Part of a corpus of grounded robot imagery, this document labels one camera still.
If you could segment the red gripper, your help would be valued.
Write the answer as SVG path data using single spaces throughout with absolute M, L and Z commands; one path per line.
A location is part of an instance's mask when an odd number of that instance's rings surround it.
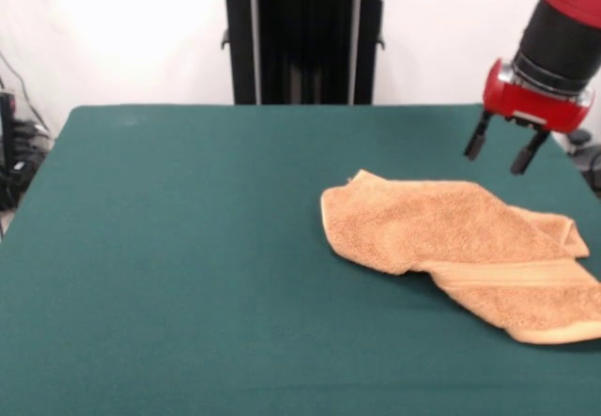
M 537 131 L 516 155 L 510 171 L 513 175 L 523 175 L 549 137 L 548 131 L 574 131 L 590 112 L 594 100 L 595 92 L 591 88 L 586 88 L 575 97 L 540 90 L 522 80 L 510 62 L 498 59 L 486 78 L 484 110 L 464 149 L 464 156 L 469 160 L 478 157 L 493 114 L 506 119 L 523 120 L 547 130 Z

